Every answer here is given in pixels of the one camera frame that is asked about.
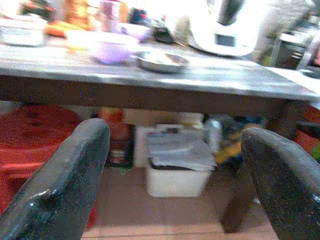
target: white plastic bin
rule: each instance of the white plastic bin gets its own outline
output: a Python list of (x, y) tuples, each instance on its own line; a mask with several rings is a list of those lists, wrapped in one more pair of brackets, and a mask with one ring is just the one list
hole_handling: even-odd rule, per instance
[(146, 187), (153, 197), (198, 197), (212, 171), (157, 170), (146, 164)]

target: jar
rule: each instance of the jar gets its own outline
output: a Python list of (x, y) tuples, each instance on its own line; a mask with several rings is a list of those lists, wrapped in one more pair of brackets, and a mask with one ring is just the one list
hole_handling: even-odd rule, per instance
[(120, 6), (121, 2), (117, 0), (101, 0), (100, 20), (102, 32), (119, 32)]

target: table leg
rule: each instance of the table leg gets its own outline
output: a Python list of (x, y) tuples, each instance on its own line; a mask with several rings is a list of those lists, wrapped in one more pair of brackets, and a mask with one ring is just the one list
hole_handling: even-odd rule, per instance
[[(291, 101), (284, 107), (282, 117), (270, 120), (266, 128), (292, 140), (296, 135), (297, 121), (303, 117), (306, 108), (305, 103)], [(239, 230), (256, 194), (256, 187), (244, 163), (238, 175), (238, 187), (220, 221), (225, 233), (235, 233)]]
[(238, 186), (223, 213), (221, 224), (225, 233), (235, 233), (250, 209), (256, 194), (256, 188), (243, 163), (238, 171)]

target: tabletop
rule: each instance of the tabletop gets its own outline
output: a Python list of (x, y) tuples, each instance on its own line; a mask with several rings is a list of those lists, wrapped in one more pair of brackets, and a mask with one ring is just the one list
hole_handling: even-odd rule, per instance
[(146, 42), (140, 51), (158, 49), (189, 60), (178, 74), (155, 73), (138, 67), (135, 57), (106, 65), (85, 53), (71, 54), (66, 40), (49, 37), (45, 46), (0, 44), (0, 74), (105, 85), (183, 90), (238, 96), (319, 101), (320, 95), (243, 57), (223, 57), (179, 44)]

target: orange food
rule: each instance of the orange food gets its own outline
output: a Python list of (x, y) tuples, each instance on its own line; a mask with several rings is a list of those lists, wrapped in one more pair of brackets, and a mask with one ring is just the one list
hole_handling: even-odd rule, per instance
[(60, 20), (48, 23), (46, 25), (46, 33), (56, 37), (65, 38), (66, 37), (65, 31), (70, 31), (70, 30), (84, 30), (84, 29)]

